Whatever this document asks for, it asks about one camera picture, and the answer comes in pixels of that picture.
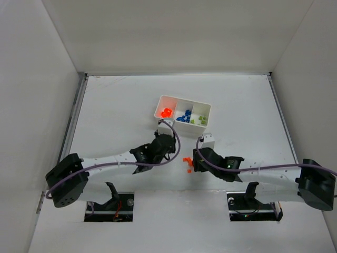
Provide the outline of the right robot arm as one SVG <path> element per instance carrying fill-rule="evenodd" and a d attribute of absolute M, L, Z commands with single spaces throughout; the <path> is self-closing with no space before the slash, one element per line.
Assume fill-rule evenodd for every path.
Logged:
<path fill-rule="evenodd" d="M 193 150 L 196 172 L 209 172 L 225 182 L 247 183 L 246 201 L 304 202 L 322 211 L 334 207 L 336 173 L 311 159 L 300 164 L 241 168 L 243 157 L 222 157 L 211 148 Z"/>

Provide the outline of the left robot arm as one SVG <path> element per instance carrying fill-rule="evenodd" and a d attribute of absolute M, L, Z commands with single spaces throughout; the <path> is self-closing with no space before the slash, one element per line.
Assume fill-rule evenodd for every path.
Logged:
<path fill-rule="evenodd" d="M 155 134 L 151 143 L 122 154 L 97 159 L 80 158 L 71 153 L 45 176 L 46 198 L 56 208 L 66 207 L 77 200 L 106 205 L 117 199 L 110 181 L 115 176 L 147 172 L 174 160 L 181 149 L 177 134 Z"/>

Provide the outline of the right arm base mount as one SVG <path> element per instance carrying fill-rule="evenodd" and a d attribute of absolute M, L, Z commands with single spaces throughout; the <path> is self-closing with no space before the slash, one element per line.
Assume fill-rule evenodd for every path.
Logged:
<path fill-rule="evenodd" d="M 262 203 L 256 199 L 258 185 L 258 182 L 251 182 L 245 191 L 226 193 L 230 221 L 281 221 L 283 210 L 279 202 Z"/>

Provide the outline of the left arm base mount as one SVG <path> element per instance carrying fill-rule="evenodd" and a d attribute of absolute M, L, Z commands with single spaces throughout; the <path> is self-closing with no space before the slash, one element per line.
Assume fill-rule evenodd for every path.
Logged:
<path fill-rule="evenodd" d="M 85 222 L 132 222 L 134 192 L 118 192 L 115 186 L 107 182 L 107 200 L 103 203 L 88 202 Z"/>

